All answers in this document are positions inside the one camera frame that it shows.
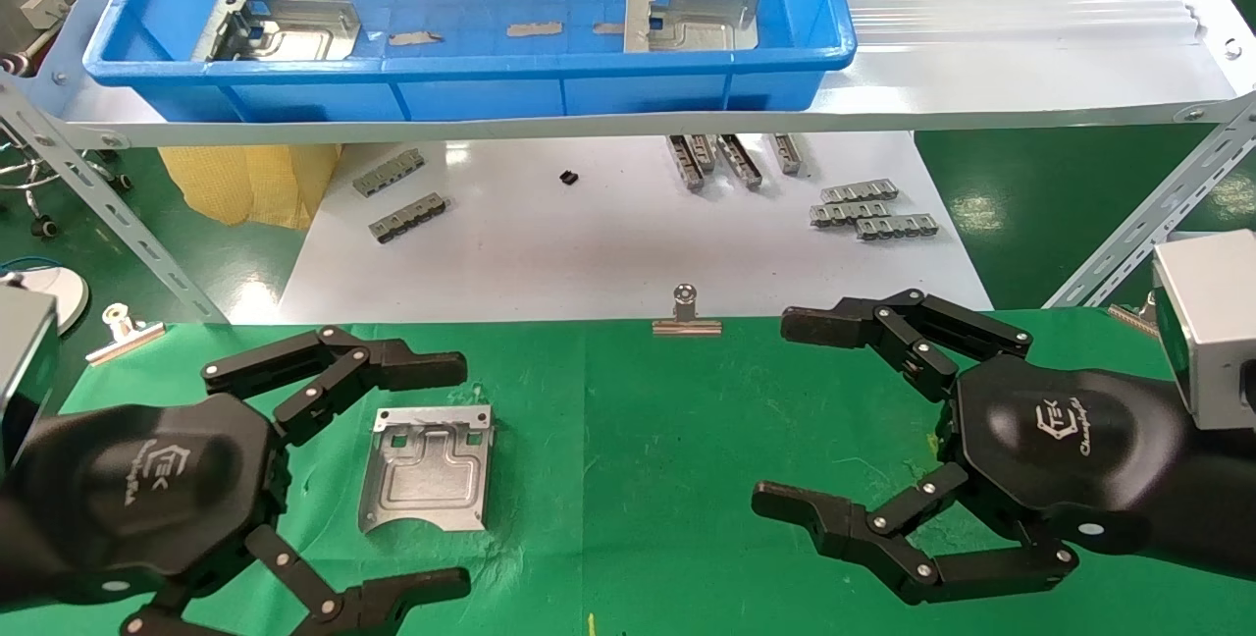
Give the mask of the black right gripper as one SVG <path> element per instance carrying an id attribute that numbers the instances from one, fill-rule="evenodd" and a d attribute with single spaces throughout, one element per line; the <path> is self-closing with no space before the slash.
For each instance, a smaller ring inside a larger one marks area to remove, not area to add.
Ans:
<path id="1" fill-rule="evenodd" d="M 1171 382 L 1032 366 L 1027 332 L 919 289 L 843 297 L 828 310 L 790 305 L 781 337 L 874 349 L 929 402 L 948 398 L 943 465 L 878 509 L 771 481 L 751 496 L 755 514 L 808 530 L 820 556 L 869 569 L 906 605 L 1051 591 L 1079 564 L 1060 540 L 1105 556 L 1210 556 L 1193 474 L 1199 431 Z M 960 375 L 945 349 L 987 362 Z M 912 544 L 958 496 L 1019 546 L 932 558 Z"/>

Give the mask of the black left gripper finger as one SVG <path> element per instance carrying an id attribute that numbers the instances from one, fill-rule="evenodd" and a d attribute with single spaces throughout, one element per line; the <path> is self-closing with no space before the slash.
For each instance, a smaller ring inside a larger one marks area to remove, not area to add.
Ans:
<path id="1" fill-rule="evenodd" d="M 279 439 L 291 447 L 310 441 L 372 390 L 447 388 L 467 375 L 458 351 L 416 353 L 399 338 L 363 341 L 337 326 L 212 359 L 201 372 L 207 392 L 241 400 L 296 383 L 273 420 Z"/>

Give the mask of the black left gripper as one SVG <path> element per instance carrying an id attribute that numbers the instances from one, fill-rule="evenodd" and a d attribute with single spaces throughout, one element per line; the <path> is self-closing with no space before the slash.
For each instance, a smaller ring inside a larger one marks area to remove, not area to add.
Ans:
<path id="1" fill-rule="evenodd" d="M 394 635 L 409 610 L 468 596 L 462 567 L 333 591 L 273 528 L 290 483 L 270 420 L 229 393 L 44 419 L 20 451 L 20 608 L 158 591 L 123 633 L 224 635 L 183 610 L 254 559 L 305 605 L 291 635 Z"/>

